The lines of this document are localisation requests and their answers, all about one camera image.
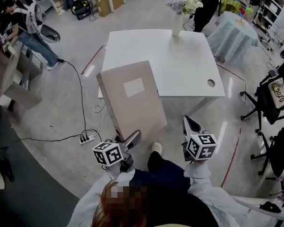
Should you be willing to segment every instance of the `red tape line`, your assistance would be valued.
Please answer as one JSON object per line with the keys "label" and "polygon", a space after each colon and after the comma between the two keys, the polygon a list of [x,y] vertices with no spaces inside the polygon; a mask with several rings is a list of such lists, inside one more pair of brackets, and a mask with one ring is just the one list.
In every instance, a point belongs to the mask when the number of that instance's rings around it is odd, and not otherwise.
{"label": "red tape line", "polygon": [[224,179],[223,179],[223,182],[222,182],[222,184],[221,184],[221,187],[223,187],[223,185],[224,185],[224,183],[225,183],[225,181],[226,181],[226,178],[227,178],[227,176],[228,176],[228,173],[229,173],[229,171],[230,171],[230,169],[231,169],[231,165],[232,165],[233,159],[235,158],[236,151],[237,151],[237,147],[238,147],[238,144],[239,144],[241,132],[242,132],[242,128],[240,128],[240,130],[239,130],[239,136],[238,136],[237,144],[236,144],[236,147],[235,147],[235,151],[234,151],[233,154],[232,154],[231,163],[230,163],[229,166],[228,166],[228,169],[227,169],[226,175],[225,175],[225,177],[224,177]]}
{"label": "red tape line", "polygon": [[245,81],[243,78],[239,77],[237,74],[235,74],[235,73],[233,73],[232,71],[226,69],[225,67],[220,66],[220,65],[218,65],[218,64],[216,64],[216,65],[217,65],[218,67],[221,67],[222,69],[228,71],[228,72],[231,73],[232,75],[235,75],[237,78],[241,79],[242,81]]}
{"label": "red tape line", "polygon": [[96,55],[99,53],[99,51],[100,51],[103,47],[104,47],[104,45],[101,46],[100,49],[98,49],[98,51],[96,52],[96,54],[94,54],[94,56],[90,59],[89,63],[87,63],[87,65],[85,66],[85,68],[84,68],[83,72],[81,73],[81,75],[83,75],[83,74],[85,73],[86,68],[89,66],[89,64],[92,62],[92,60],[96,57]]}

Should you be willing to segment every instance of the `cardboard box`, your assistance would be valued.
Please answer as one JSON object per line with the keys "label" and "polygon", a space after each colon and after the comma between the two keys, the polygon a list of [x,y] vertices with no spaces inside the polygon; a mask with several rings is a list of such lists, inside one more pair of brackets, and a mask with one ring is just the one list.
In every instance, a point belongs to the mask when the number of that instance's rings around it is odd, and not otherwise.
{"label": "cardboard box", "polygon": [[[99,14],[101,17],[105,17],[108,14],[110,14],[110,8],[108,0],[96,0],[97,7],[99,9]],[[118,7],[120,7],[122,4],[124,4],[123,0],[113,0],[114,9],[116,10]]]}
{"label": "cardboard box", "polygon": [[59,7],[64,5],[65,0],[54,0],[54,3],[56,5],[56,7],[59,8]]}
{"label": "cardboard box", "polygon": [[141,131],[143,141],[166,126],[149,61],[103,71],[97,75],[97,80],[121,141],[137,130]]}

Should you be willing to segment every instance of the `jeans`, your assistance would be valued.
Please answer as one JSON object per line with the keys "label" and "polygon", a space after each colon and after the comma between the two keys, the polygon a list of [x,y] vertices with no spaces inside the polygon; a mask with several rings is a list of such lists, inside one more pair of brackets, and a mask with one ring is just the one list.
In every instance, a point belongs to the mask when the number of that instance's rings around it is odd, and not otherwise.
{"label": "jeans", "polygon": [[65,0],[64,4],[63,4],[63,10],[68,10],[69,8],[71,8],[72,4],[73,4],[74,0]]}
{"label": "jeans", "polygon": [[164,160],[156,151],[152,152],[148,160],[148,172],[136,169],[130,181],[131,186],[163,185],[175,190],[187,192],[190,179],[184,177],[184,170]]}
{"label": "jeans", "polygon": [[58,56],[52,51],[47,43],[43,41],[39,34],[23,31],[19,36],[19,41],[25,44],[32,51],[40,53],[48,62],[48,66],[53,67],[58,61]]}

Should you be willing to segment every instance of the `office chair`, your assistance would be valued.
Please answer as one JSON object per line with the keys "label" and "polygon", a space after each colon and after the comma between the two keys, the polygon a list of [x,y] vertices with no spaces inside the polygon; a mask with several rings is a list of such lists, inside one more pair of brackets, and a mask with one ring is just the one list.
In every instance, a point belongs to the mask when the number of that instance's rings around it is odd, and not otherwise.
{"label": "office chair", "polygon": [[242,115],[241,120],[246,119],[254,112],[258,114],[259,120],[259,128],[256,129],[256,133],[261,131],[261,112],[263,112],[264,116],[267,118],[270,124],[274,124],[277,120],[284,119],[284,115],[279,117],[279,114],[282,110],[284,110],[284,105],[280,108],[276,108],[271,93],[269,91],[268,85],[277,80],[283,78],[284,81],[284,63],[277,67],[276,70],[270,70],[268,75],[260,82],[259,86],[257,87],[257,91],[255,96],[257,96],[257,101],[249,95],[246,91],[240,92],[240,95],[243,96],[244,94],[248,97],[248,99],[255,105],[255,109],[252,110],[247,115]]}
{"label": "office chair", "polygon": [[268,44],[268,51],[269,50],[273,50],[271,45],[270,45],[270,41],[274,42],[275,44],[277,44],[277,46],[280,48],[282,47],[282,45],[284,44],[284,30],[281,28],[273,28],[273,27],[269,27],[268,29],[265,28],[265,33],[268,36],[268,39],[264,38],[264,37],[260,37],[260,41],[262,43],[267,43]]}
{"label": "office chair", "polygon": [[279,132],[270,151],[270,164],[276,177],[281,176],[284,171],[284,128]]}
{"label": "office chair", "polygon": [[279,117],[279,114],[282,110],[284,110],[284,106],[280,108],[276,108],[273,98],[270,94],[268,85],[279,79],[282,78],[282,75],[279,74],[276,76],[274,70],[270,70],[268,73],[268,76],[266,76],[261,82],[259,87],[257,87],[257,91],[255,93],[255,96],[257,96],[257,101],[249,95],[246,91],[240,92],[240,95],[243,96],[244,94],[248,97],[248,99],[255,105],[255,109],[253,109],[250,113],[247,115],[242,115],[241,120],[246,119],[253,113],[257,112],[258,114],[258,120],[259,120],[259,128],[256,129],[256,133],[259,133],[262,128],[262,118],[261,118],[261,112],[263,112],[264,116],[267,118],[268,122],[270,124],[274,124],[277,120],[284,119],[284,115]]}
{"label": "office chair", "polygon": [[268,145],[265,135],[262,132],[259,132],[259,135],[263,137],[266,153],[259,156],[251,155],[250,159],[266,157],[263,169],[258,172],[258,175],[264,174],[267,164],[270,161],[274,174],[276,177],[279,177],[284,170],[284,128],[279,131],[277,136],[270,137],[270,146]]}

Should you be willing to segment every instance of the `white shoe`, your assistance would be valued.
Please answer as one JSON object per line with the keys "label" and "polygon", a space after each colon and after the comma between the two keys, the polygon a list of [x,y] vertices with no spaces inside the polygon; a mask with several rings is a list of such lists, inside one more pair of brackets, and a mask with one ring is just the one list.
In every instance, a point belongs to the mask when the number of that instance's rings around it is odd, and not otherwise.
{"label": "white shoe", "polygon": [[151,151],[152,151],[152,152],[157,151],[157,152],[160,154],[160,156],[161,156],[162,151],[163,151],[163,147],[162,147],[162,145],[161,145],[160,143],[155,142],[155,143],[153,143],[153,145],[151,146]]}
{"label": "white shoe", "polygon": [[61,16],[63,13],[65,13],[65,10],[61,9],[60,12],[58,13],[58,15]]}
{"label": "white shoe", "polygon": [[55,66],[57,66],[59,64],[60,64],[60,62],[57,62],[56,64],[54,64],[53,67],[47,66],[47,70],[52,70],[52,69],[54,69]]}

